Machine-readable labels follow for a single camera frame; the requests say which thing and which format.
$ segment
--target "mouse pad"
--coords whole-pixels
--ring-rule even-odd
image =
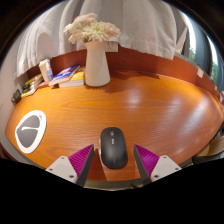
[[[39,110],[31,111],[21,119],[16,127],[15,136],[22,152],[29,154],[37,148],[43,138],[46,123],[46,115]]]

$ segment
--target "book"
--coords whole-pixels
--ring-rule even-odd
[[[46,82],[41,83],[41,84],[38,86],[38,89],[41,89],[41,88],[44,88],[44,87],[49,87],[49,82],[50,82],[50,81],[46,81]]]
[[[43,76],[41,74],[35,75],[33,78],[25,82],[22,92],[25,93],[33,88],[36,88],[43,81]]]
[[[59,87],[83,86],[85,84],[85,67],[81,67],[67,82],[59,83]]]
[[[62,70],[49,82],[49,86],[53,86],[55,84],[70,80],[70,78],[75,74],[75,72],[79,70],[79,68],[80,65],[77,64]]]
[[[42,77],[42,79],[39,79],[38,81],[36,81],[32,85],[30,85],[29,89],[22,93],[21,98],[24,98],[26,96],[30,96],[30,95],[34,94],[36,92],[38,86],[42,83],[43,80],[44,79]]]
[[[29,85],[34,84],[35,82],[37,82],[41,78],[43,78],[43,76],[41,74],[35,75],[33,78],[31,78],[31,79],[29,79],[28,81],[25,82],[24,87],[27,87]]]

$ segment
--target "pink triangle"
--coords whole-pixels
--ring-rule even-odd
[[[156,154],[150,152],[149,150],[139,145],[135,145],[135,146],[147,173],[149,174],[149,176],[151,176],[151,173],[154,170],[159,160],[159,156],[157,156]]]
[[[93,145],[89,145],[68,157],[72,167],[79,176]]]

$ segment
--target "chair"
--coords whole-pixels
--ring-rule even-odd
[[[215,138],[220,138],[224,135],[224,123],[222,123],[221,127],[219,128],[218,132],[215,135]]]
[[[224,136],[213,139],[199,153],[192,157],[193,164],[224,158]]]

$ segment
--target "white vase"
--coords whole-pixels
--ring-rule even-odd
[[[88,86],[103,86],[110,82],[110,73],[105,54],[107,42],[90,41],[87,49],[85,83]]]

